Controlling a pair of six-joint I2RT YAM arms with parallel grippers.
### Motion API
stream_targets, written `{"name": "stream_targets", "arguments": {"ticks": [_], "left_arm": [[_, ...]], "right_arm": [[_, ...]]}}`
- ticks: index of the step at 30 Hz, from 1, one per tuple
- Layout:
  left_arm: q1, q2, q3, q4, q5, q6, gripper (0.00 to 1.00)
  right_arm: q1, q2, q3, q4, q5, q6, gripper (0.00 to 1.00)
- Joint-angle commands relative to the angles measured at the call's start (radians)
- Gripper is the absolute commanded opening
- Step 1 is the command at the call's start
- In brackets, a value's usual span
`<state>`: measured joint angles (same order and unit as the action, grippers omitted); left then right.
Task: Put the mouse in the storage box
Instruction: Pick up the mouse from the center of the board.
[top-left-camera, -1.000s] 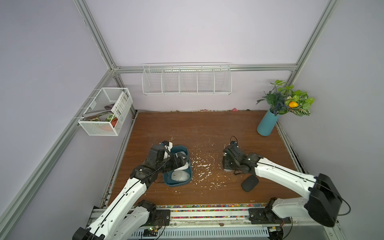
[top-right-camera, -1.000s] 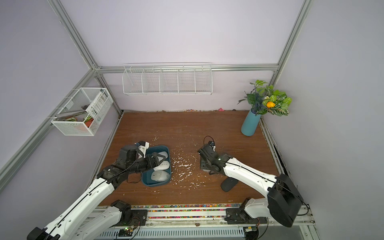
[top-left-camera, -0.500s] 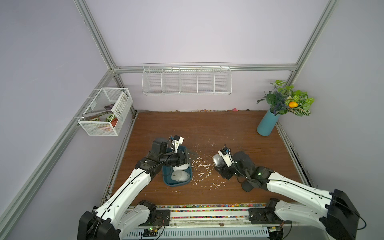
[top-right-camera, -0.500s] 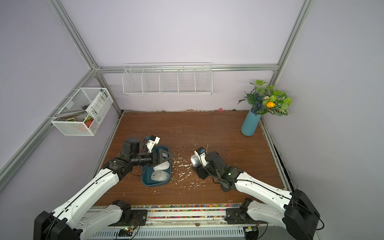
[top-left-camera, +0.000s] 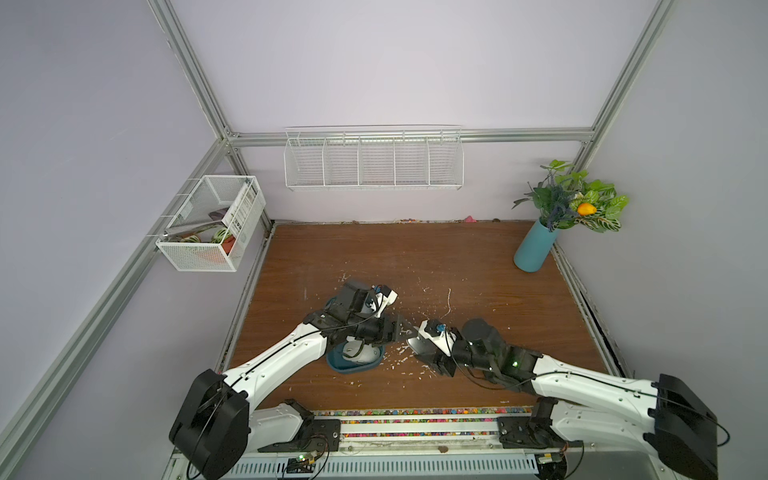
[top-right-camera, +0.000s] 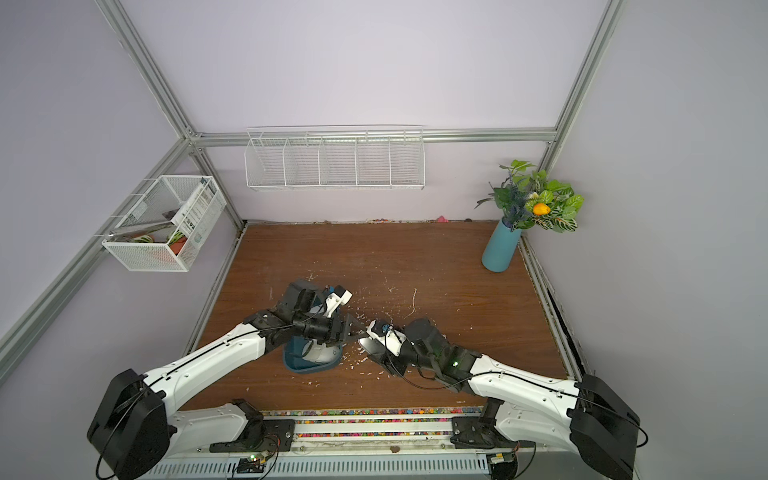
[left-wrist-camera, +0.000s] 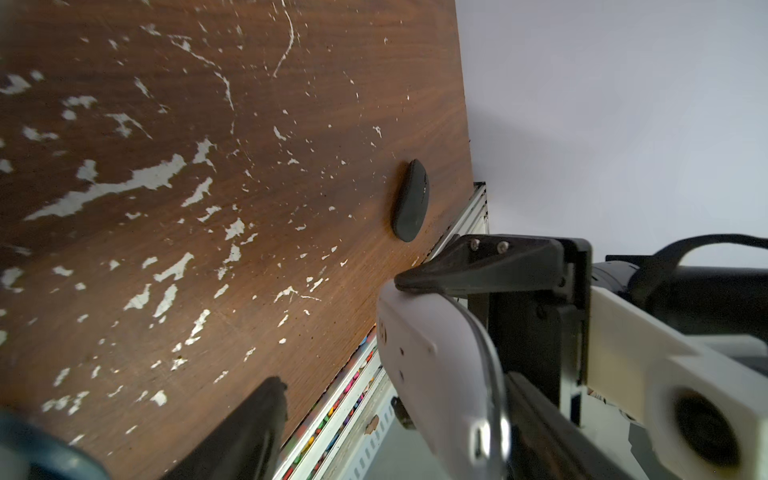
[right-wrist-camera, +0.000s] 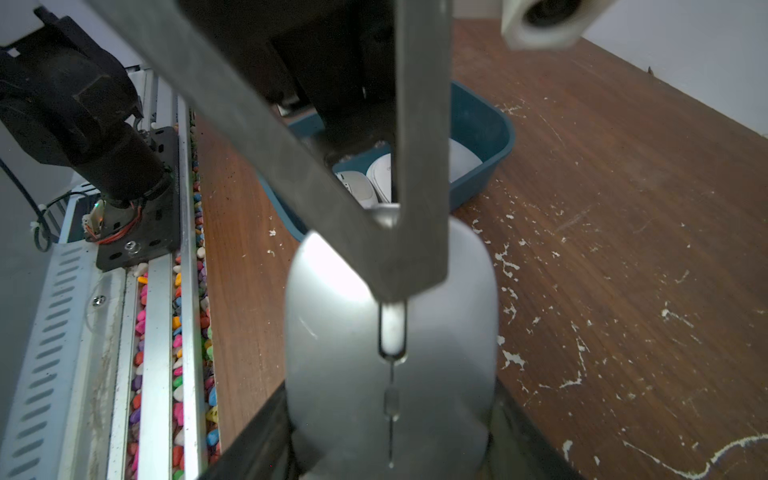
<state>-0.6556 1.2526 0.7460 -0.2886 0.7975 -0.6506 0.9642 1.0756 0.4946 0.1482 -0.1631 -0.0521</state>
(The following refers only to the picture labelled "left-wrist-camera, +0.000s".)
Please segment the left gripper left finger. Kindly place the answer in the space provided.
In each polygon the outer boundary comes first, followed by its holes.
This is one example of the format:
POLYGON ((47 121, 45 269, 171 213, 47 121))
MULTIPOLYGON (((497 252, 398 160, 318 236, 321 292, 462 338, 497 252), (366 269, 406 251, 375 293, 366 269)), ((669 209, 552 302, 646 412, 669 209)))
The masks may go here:
POLYGON ((287 421, 287 386, 265 379, 166 479, 271 479, 287 421))

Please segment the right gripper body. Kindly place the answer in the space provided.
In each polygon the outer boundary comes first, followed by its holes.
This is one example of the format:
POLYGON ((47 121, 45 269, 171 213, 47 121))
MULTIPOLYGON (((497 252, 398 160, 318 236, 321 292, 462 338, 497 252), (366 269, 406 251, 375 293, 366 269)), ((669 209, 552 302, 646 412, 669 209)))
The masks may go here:
POLYGON ((550 288, 470 295, 469 310, 486 327, 501 366, 522 374, 573 424, 582 423, 586 386, 592 247, 555 238, 563 269, 550 288))

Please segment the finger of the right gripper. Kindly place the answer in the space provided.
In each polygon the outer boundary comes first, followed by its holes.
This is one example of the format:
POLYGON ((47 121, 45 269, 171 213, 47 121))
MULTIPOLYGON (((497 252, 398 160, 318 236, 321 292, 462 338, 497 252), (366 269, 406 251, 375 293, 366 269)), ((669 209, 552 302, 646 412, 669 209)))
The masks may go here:
POLYGON ((407 293, 449 296, 552 290, 564 267, 565 247, 554 238, 463 235, 394 283, 407 293))

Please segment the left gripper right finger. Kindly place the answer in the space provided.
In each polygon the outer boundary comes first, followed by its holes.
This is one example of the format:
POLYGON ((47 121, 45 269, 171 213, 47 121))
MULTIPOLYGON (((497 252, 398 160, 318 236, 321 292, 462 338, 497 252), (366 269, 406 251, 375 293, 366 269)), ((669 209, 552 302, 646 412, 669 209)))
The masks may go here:
POLYGON ((628 479, 523 375, 506 374, 509 479, 628 479))

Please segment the silver mouse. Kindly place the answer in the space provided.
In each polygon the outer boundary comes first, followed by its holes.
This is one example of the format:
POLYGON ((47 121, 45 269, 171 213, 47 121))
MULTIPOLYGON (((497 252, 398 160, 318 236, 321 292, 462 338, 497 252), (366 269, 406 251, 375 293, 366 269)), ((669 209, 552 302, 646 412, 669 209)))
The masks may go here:
POLYGON ((385 283, 377 302, 381 362, 416 430, 454 479, 503 479, 510 453, 495 347, 455 299, 385 283))

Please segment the black mouse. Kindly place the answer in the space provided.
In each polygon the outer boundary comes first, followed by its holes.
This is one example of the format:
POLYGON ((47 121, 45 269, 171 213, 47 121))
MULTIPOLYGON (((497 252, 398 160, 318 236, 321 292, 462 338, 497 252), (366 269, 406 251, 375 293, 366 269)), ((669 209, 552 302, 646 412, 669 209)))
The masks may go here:
POLYGON ((399 240, 410 243, 418 236, 426 218, 429 198, 427 170, 422 162, 414 159, 408 164, 391 217, 391 228, 399 240))

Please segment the teal plastic storage box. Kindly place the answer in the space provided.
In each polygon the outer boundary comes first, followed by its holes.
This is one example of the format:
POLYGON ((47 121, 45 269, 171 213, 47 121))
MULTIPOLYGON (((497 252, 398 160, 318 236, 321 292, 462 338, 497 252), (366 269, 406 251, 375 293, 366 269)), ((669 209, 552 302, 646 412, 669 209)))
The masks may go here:
POLYGON ((22 420, 1 412, 2 479, 110 479, 94 458, 22 420))

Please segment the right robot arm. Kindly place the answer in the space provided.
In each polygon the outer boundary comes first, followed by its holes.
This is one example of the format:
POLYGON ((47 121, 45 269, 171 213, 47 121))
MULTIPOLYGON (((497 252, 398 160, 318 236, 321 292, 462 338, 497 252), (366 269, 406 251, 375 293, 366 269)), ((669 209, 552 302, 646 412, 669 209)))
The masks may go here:
POLYGON ((432 260, 402 272, 396 287, 464 298, 487 329, 504 372, 523 375, 570 420, 587 383, 590 291, 618 295, 686 335, 767 337, 767 273, 758 268, 688 267, 708 245, 763 249, 739 234, 691 237, 653 255, 610 255, 594 263, 579 238, 464 235, 432 260))

